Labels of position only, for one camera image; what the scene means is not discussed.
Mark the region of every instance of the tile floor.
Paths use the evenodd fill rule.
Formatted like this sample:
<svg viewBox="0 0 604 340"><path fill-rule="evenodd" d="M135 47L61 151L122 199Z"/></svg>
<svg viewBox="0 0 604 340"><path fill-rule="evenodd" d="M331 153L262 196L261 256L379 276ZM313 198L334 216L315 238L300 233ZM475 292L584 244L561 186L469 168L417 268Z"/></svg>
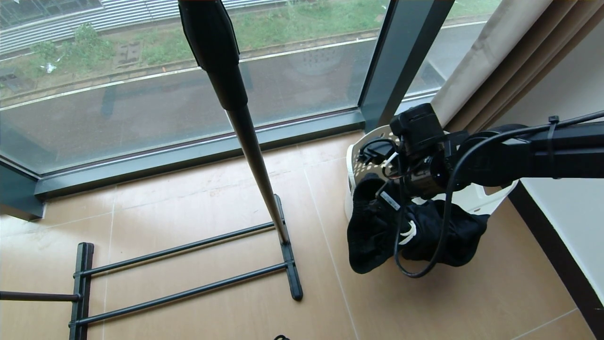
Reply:
<svg viewBox="0 0 604 340"><path fill-rule="evenodd" d="M348 264L344 154L360 132L268 152L304 289L276 273L163 308L94 324L90 340L593 339L524 222L505 201L466 266L425 278L394 263ZM244 159L48 203L45 219L0 218L0 289L71 293L76 247L94 266L269 221ZM91 315L281 262L274 230L189 252L92 283ZM66 339L67 302L0 304L1 339Z"/></svg>

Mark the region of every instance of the beige curtain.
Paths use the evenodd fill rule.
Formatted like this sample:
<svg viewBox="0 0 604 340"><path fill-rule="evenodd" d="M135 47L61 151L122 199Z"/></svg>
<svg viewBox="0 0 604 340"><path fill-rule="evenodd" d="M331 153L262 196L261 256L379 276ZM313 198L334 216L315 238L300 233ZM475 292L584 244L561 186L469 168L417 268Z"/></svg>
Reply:
<svg viewBox="0 0 604 340"><path fill-rule="evenodd" d="M441 124L487 128L603 18L604 0L502 0L432 100Z"/></svg>

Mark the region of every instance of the white road line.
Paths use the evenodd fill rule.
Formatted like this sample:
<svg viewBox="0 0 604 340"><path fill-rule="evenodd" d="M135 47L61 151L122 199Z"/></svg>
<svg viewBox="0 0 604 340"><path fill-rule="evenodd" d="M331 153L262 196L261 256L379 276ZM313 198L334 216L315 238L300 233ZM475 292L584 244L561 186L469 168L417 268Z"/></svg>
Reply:
<svg viewBox="0 0 604 340"><path fill-rule="evenodd" d="M444 29L447 29L447 28L464 27L464 26L471 26L471 25L480 25L480 24L484 24L484 23L486 23L486 21L467 22L465 24L448 25L448 26L443 26L441 28L441 30L444 30ZM365 39L357 39L357 40L353 40L353 41L338 42L338 43L335 43L335 44L328 44L328 45L321 45L321 46L315 46L315 47L309 47L309 48L302 48L300 50L287 51L287 52L274 53L274 54L267 54L266 56L244 58L244 59L241 59L241 62L250 62L250 61L254 61L254 60L268 59L268 58L272 58L272 57L287 56L287 55L295 54L295 53L315 51L315 50L320 50L320 49L323 49L323 48L330 48L330 47L338 47L338 46L344 46L344 45L357 44L357 43L360 43L360 42L367 42L367 41L376 40L377 38L378 37L365 38ZM14 108L18 108L18 107L21 107L21 106L24 106L24 105L29 105L29 104L35 104L35 103L43 102L45 100L51 100L51 99L55 99L55 98L69 96L70 94L77 94L77 93L82 93L82 92L85 92L85 91L91 91L91 90L96 90L96 89L99 89L99 88L105 88L105 87L114 86L114 85L121 85L121 84L126 84L126 83L131 83L131 82L137 82L137 81L140 81L140 80L146 80L146 79L151 79L151 78L171 76L172 74L185 73L185 72L190 72L190 71L194 71L194 70L198 70L198 69L199 69L199 67L184 68L182 70L176 70L176 71L168 71L168 72L150 74L148 76L143 76L143 77L138 77L138 78L133 78L133 79L126 79L126 80L119 80L119 81L116 81L116 82L111 82L111 83L106 83L106 84L101 84L101 85L95 85L95 86L92 86L92 87L80 88L80 89L73 90L73 91L68 91L68 92L53 94L52 96L48 96L48 97L33 99L33 100L28 101L28 102L17 103L17 104L14 104L14 105L5 106L5 107L0 108L0 112L6 111L6 110L10 110L10 109L14 109Z"/></svg>

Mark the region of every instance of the laundry basket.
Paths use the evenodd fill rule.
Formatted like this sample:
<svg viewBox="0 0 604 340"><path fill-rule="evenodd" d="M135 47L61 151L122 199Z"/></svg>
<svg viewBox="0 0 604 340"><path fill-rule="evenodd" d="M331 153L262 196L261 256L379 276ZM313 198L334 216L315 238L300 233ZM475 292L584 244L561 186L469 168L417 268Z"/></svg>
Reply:
<svg viewBox="0 0 604 340"><path fill-rule="evenodd" d="M359 157L360 148L367 143L368 141L375 138L388 138L394 140L395 142L399 142L399 139L393 135L390 127L388 125L381 126L376 128L375 130L369 132L363 138L359 139L358 142L352 144L348 147L346 152L346 167L348 168L348 186L346 197L344 199L344 211L346 213L346 218L350 221L350 216L352 216L352 192L355 191L356 184L365 177L369 172L377 174L380 178L387 180L382 175L381 165L374 165L369 163L368 165L364 165L363 163L357 162L356 159ZM510 186L494 193L487 195L484 191L484 188L480 185L471 184L467 186L465 189L456 191L453 194L453 203L457 204L459 207L464 209L466 212L470 214L492 214L495 209L501 204L501 202L507 197L507 194L510 193L518 183L515 180ZM440 194L436 195L433 200L444 200L445 195ZM413 202L421 204L424 201L421 198L414 198Z"/></svg>

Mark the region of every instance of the corrugated metal fence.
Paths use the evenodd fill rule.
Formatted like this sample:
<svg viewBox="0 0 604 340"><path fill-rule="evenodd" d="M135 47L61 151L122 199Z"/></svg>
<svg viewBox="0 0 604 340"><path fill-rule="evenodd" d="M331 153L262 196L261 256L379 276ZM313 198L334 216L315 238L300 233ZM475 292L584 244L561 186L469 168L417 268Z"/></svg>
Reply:
<svg viewBox="0 0 604 340"><path fill-rule="evenodd" d="M242 8L286 1L223 0L223 3L226 8ZM103 31L178 17L176 0L102 0L102 3L103 8L55 19L49 18L0 31L0 56L23 50L36 42L71 38L74 29L86 22L92 23L97 31Z"/></svg>

